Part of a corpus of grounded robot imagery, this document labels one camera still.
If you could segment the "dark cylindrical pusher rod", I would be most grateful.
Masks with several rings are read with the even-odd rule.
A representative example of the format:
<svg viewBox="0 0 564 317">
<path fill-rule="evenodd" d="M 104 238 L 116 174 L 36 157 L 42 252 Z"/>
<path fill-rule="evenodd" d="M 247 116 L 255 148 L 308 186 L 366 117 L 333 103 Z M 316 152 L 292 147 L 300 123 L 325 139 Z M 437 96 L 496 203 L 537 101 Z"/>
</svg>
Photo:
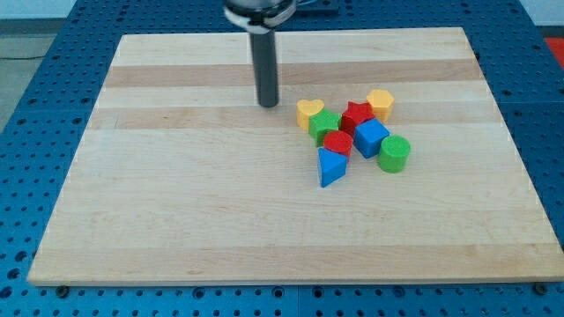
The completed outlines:
<svg viewBox="0 0 564 317">
<path fill-rule="evenodd" d="M 278 63 L 275 32 L 249 35 L 256 97 L 261 107 L 275 107 L 278 96 Z"/>
</svg>

